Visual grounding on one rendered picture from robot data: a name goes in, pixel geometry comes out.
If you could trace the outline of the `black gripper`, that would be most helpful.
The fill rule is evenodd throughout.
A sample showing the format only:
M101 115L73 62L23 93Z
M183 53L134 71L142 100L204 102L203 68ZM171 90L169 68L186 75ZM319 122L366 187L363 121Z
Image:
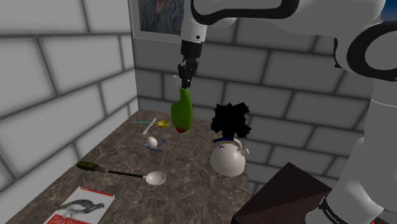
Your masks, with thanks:
M181 88L187 89L190 87L192 78L197 72L199 63L197 59L200 58L202 52L202 43L182 40L181 55L185 64L178 65L178 76L181 79Z

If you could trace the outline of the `green spray bottle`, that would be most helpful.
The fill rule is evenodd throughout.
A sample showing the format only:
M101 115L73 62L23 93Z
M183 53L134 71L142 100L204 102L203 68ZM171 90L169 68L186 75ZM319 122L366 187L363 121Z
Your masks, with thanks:
M193 105L187 88L182 88L182 80L176 75L175 86L179 88L179 100L171 106L172 124L179 133L189 131L193 125Z

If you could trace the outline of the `white plastic spoon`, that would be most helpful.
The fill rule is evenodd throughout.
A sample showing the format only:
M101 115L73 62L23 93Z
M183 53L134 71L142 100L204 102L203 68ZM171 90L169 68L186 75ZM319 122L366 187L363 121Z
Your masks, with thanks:
M157 118L154 118L150 123L148 123L148 126L144 129L142 132L143 135L146 135L149 131L149 129L155 124Z

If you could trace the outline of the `white round vase black plant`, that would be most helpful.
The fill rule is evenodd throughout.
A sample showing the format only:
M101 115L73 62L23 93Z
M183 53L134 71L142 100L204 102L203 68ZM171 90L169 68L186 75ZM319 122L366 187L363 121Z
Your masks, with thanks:
M246 124L249 107L243 102L236 105L218 104L214 112L211 130L221 132L221 137L213 140L219 145L212 151L211 166L218 174L236 177L244 172L246 156L249 155L249 149L243 147L240 141L251 131Z

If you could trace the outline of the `dark robot stand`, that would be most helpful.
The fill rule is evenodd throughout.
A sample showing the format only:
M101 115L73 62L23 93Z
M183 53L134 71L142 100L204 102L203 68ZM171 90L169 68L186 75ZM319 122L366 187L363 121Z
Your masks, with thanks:
M288 162L242 208L230 224L306 224L332 188Z

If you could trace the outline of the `white book with bird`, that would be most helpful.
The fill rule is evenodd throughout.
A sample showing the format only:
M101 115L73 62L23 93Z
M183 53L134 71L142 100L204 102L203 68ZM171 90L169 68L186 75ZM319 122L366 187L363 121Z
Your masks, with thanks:
M79 186L43 224L98 224L114 200L112 193Z

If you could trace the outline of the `wall picture of person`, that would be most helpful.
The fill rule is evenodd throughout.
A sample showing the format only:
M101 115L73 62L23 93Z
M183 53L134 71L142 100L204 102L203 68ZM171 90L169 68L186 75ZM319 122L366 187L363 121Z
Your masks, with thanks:
M128 0L134 40L180 43L183 0Z

